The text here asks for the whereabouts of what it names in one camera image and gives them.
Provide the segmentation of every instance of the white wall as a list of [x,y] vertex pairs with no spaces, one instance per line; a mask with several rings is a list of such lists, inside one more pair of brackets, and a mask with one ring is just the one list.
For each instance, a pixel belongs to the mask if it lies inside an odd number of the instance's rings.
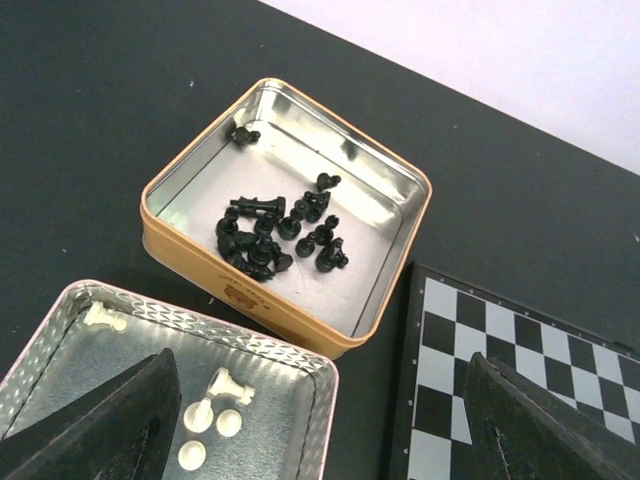
[[640,173],[640,3],[262,0]]

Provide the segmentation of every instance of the chessboard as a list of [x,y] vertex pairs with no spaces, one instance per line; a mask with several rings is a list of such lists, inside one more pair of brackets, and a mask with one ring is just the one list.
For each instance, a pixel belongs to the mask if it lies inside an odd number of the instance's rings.
[[412,268],[390,479],[476,478],[463,400],[475,352],[640,445],[635,352],[420,265]]

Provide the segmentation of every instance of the black tabletop surface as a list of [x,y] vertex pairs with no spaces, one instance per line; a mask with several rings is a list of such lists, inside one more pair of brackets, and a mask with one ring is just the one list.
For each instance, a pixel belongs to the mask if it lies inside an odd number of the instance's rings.
[[[0,375],[82,278],[262,330],[147,256],[138,205],[267,76],[427,173],[411,260],[640,349],[640,177],[254,1],[25,5],[0,6]],[[377,476],[401,290],[337,361],[328,479]]]

